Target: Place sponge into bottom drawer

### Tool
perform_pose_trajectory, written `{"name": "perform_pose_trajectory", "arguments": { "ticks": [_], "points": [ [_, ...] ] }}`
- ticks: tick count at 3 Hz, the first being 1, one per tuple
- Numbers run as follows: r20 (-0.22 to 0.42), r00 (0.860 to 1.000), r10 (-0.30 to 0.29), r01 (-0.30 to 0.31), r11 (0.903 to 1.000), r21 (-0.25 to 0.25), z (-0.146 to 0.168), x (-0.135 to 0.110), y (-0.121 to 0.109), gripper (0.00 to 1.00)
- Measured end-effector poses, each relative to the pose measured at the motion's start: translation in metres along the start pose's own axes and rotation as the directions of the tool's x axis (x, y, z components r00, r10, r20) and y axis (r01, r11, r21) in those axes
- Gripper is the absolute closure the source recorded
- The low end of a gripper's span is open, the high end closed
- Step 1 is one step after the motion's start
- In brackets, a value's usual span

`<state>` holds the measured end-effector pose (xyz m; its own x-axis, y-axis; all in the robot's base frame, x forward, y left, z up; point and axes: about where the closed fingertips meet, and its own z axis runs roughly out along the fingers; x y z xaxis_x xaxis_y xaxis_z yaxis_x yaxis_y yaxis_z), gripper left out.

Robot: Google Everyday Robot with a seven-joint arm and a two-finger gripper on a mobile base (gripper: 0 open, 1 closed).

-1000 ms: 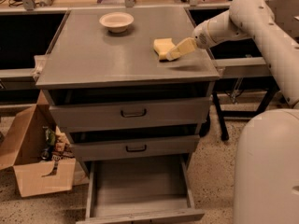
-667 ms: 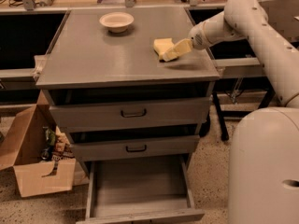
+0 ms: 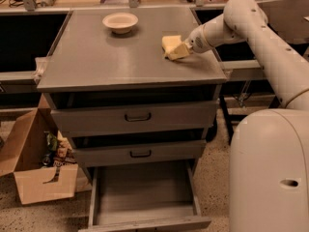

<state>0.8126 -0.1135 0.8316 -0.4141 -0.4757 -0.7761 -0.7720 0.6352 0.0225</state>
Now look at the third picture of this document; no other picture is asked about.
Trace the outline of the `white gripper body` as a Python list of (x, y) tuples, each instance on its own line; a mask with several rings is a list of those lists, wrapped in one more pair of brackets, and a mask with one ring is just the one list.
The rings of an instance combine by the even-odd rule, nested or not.
[(190, 52), (204, 53), (212, 49), (207, 41), (203, 25), (195, 28), (184, 42)]

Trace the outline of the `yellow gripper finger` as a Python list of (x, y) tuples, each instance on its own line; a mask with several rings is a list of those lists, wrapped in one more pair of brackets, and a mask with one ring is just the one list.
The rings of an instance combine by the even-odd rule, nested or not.
[(171, 46), (166, 51), (166, 57), (171, 60), (177, 60), (187, 57), (191, 54), (191, 46), (187, 43), (180, 43), (175, 46)]

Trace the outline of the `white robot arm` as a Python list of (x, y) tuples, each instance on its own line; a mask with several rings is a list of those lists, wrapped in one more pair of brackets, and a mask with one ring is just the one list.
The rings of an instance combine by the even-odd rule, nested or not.
[(229, 0), (222, 15), (164, 47), (176, 60), (248, 43), (280, 105), (246, 116), (231, 142), (230, 232), (309, 232), (309, 62), (267, 25), (255, 0)]

